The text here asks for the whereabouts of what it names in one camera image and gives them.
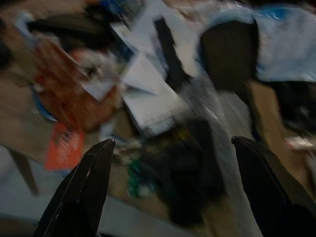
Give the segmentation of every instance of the gray floor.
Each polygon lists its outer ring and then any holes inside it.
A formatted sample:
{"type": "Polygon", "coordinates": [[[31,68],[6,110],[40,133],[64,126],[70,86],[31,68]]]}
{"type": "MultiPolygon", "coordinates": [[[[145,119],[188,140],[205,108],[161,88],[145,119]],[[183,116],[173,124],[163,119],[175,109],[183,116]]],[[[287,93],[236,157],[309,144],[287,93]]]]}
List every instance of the gray floor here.
{"type": "MultiPolygon", "coordinates": [[[[40,195],[34,196],[7,150],[0,146],[0,218],[38,221],[62,180],[56,174],[43,172],[40,165],[30,162],[39,185],[40,195]]],[[[99,231],[118,237],[191,237],[192,234],[140,212],[120,201],[107,197],[99,231]]]]}

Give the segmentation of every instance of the orange paper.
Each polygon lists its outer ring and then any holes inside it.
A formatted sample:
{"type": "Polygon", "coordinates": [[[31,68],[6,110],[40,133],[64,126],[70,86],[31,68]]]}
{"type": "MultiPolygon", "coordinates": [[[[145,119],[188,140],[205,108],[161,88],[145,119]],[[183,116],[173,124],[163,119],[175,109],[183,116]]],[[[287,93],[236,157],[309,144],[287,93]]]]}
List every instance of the orange paper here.
{"type": "Polygon", "coordinates": [[[81,159],[83,142],[84,132],[74,131],[57,122],[49,141],[44,168],[48,170],[74,168],[81,159]]]}

